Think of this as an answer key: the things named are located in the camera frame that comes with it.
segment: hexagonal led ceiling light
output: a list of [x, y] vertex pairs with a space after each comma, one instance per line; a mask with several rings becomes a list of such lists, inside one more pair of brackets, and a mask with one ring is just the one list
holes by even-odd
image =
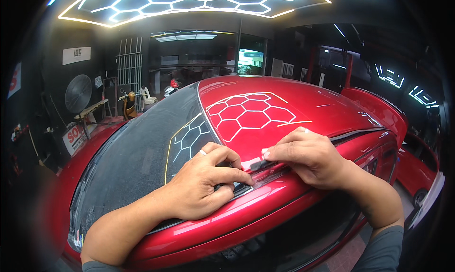
[[275, 18], [329, 0], [77, 0], [59, 19], [116, 27], [146, 17], [193, 11], [219, 11]]

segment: left hand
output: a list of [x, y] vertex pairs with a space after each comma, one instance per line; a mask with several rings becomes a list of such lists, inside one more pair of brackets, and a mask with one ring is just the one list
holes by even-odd
[[[153, 192], [164, 204], [165, 217], [198, 220], [208, 216], [234, 197], [234, 182], [253, 185], [251, 176], [241, 170], [240, 156], [230, 148], [209, 142], [187, 161], [172, 180]], [[232, 167], [215, 167], [230, 161]], [[214, 186], [226, 183], [217, 191]]]

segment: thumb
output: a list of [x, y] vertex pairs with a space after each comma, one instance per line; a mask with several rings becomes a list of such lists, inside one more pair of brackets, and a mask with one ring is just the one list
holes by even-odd
[[286, 144], [277, 144], [269, 147], [264, 153], [264, 159], [267, 161], [284, 161], [300, 164], [310, 163], [311, 148], [301, 146], [304, 142], [290, 142]]
[[226, 184], [210, 195], [210, 204], [213, 206], [213, 211], [229, 202], [234, 198], [234, 184]]

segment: red lift post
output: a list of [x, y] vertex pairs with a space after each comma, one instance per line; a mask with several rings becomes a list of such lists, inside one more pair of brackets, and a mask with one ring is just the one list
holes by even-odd
[[313, 65], [314, 65], [314, 53], [316, 52], [315, 47], [311, 48], [311, 53], [310, 53], [310, 65], [308, 66], [308, 71], [307, 71], [307, 77], [306, 77], [306, 82], [311, 83], [311, 73], [313, 72]]
[[348, 63], [348, 73], [346, 74], [346, 82], [344, 83], [344, 88], [351, 87], [352, 57], [353, 57], [353, 55], [350, 54], [349, 63]]

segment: forearm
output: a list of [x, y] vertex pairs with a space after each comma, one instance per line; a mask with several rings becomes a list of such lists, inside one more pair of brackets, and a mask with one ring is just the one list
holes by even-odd
[[138, 242], [167, 218], [162, 207], [162, 201], [154, 191], [99, 218], [87, 232], [82, 263], [96, 260], [121, 265]]
[[355, 163], [347, 163], [348, 180], [341, 188], [350, 194], [362, 209], [373, 229], [404, 225], [403, 206], [397, 191], [386, 181], [367, 173]]

